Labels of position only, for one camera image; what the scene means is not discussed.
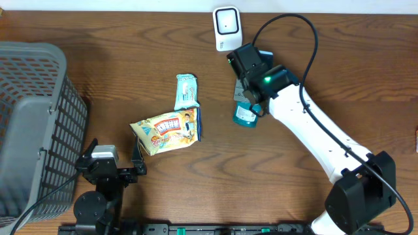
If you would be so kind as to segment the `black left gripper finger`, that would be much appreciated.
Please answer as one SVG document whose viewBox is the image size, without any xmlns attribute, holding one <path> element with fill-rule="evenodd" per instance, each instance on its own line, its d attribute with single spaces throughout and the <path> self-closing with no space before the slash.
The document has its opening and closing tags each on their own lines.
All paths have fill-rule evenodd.
<svg viewBox="0 0 418 235">
<path fill-rule="evenodd" d="M 97 146 L 97 145 L 98 145 L 98 140 L 96 138 L 94 138 L 91 141 L 90 145 L 85 150 L 85 152 L 83 153 L 83 158 L 91 158 L 93 150 L 94 150 L 95 146 Z"/>
<path fill-rule="evenodd" d="M 136 168 L 145 168 L 144 158 L 140 150 L 140 142 L 138 136 L 135 136 L 135 146 L 133 148 L 133 154 L 131 161 Z"/>
</svg>

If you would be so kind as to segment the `yellow snack bag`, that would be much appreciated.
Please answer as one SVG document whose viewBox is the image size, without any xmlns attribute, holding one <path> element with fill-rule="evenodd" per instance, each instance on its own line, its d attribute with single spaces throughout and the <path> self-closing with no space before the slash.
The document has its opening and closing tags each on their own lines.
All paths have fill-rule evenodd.
<svg viewBox="0 0 418 235">
<path fill-rule="evenodd" d="M 191 108 L 150 117 L 130 124 L 149 156 L 186 148 L 201 141 L 201 110 Z"/>
</svg>

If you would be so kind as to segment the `green wet wipes pack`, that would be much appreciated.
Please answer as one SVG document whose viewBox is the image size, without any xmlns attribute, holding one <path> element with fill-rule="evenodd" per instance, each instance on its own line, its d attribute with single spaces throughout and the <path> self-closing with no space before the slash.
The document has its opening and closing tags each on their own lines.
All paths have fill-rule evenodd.
<svg viewBox="0 0 418 235">
<path fill-rule="evenodd" d="M 177 74 L 177 89 L 174 109 L 185 110 L 199 107 L 197 100 L 197 78 L 193 74 Z"/>
</svg>

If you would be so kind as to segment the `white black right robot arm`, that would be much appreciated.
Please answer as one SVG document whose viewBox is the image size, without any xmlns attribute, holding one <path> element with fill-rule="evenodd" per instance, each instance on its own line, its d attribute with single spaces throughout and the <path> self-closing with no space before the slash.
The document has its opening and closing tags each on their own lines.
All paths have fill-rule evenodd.
<svg viewBox="0 0 418 235">
<path fill-rule="evenodd" d="M 396 165 L 382 151 L 374 155 L 348 136 L 283 65 L 248 43 L 227 59 L 243 88 L 248 112 L 270 114 L 285 125 L 319 162 L 332 189 L 310 227 L 315 234 L 354 234 L 396 202 Z"/>
</svg>

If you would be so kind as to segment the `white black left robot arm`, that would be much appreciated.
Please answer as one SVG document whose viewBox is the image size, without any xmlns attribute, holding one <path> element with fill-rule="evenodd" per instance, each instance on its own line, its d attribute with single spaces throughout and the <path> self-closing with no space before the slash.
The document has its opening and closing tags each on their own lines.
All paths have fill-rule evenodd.
<svg viewBox="0 0 418 235">
<path fill-rule="evenodd" d="M 147 173 L 140 145 L 135 144 L 131 157 L 133 166 L 119 168 L 116 146 L 100 145 L 95 138 L 76 161 L 77 172 L 95 186 L 74 203 L 74 233 L 137 234 L 138 223 L 121 220 L 124 189 L 138 182 Z"/>
</svg>

